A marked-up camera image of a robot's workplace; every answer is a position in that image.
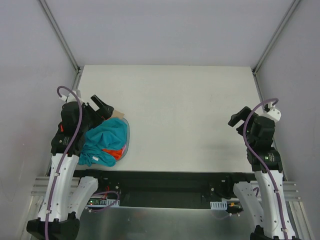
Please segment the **teal t shirt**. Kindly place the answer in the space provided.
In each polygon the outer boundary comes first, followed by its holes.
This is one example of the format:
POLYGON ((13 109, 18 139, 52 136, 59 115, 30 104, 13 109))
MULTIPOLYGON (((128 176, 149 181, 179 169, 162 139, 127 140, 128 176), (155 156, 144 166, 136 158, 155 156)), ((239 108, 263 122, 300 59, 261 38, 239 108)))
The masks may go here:
POLYGON ((120 150, 126 144, 127 125, 119 118, 110 118, 85 134, 85 143, 78 164, 113 167, 117 161, 102 149, 120 150))

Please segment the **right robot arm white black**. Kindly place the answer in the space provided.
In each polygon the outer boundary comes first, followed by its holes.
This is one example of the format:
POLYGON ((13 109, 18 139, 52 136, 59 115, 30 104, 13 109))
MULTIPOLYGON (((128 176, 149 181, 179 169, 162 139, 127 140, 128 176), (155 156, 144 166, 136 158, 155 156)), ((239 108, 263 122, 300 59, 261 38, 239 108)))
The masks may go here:
POLYGON ((259 196, 244 181, 232 180, 225 184, 230 197, 238 197, 252 229, 252 240, 296 240, 284 195, 283 165, 279 152, 273 147, 275 124, 281 119, 278 108, 265 105, 265 113, 256 114, 245 106, 231 116, 228 125, 234 127, 246 145, 247 160, 258 184, 259 196))

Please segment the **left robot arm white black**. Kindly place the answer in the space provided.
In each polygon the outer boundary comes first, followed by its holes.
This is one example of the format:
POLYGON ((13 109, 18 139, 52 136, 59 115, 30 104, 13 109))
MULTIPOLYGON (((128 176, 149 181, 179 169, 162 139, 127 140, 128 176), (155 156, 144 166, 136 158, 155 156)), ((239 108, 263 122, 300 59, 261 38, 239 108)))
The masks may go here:
POLYGON ((93 194, 105 191, 106 183, 99 177, 81 177, 78 186, 71 190, 73 175, 78 164, 114 166, 117 158, 103 146, 86 146, 87 131, 109 119, 114 108, 96 95, 91 100, 93 109, 72 95, 61 97, 65 104, 61 122, 51 141, 51 171, 42 207, 37 217, 27 222, 26 230, 38 240, 74 240, 80 228, 82 212, 93 194))

